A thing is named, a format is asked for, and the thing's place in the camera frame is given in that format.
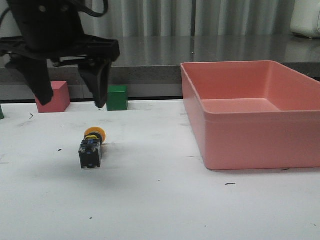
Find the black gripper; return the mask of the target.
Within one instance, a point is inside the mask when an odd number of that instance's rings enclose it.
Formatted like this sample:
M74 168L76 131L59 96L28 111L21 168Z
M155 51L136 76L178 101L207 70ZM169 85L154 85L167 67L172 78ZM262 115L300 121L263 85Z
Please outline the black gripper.
M55 67L80 64L80 60L60 61L66 57L85 57L78 71L95 106L103 108L108 99L108 83L112 62L120 56L119 42L87 35L79 12L100 18L109 3L102 2L103 11L96 12L77 0L9 0L7 11L11 12L21 32L20 36L2 37L0 54L15 54L5 64L9 72L26 82L42 106L52 101L48 64Z

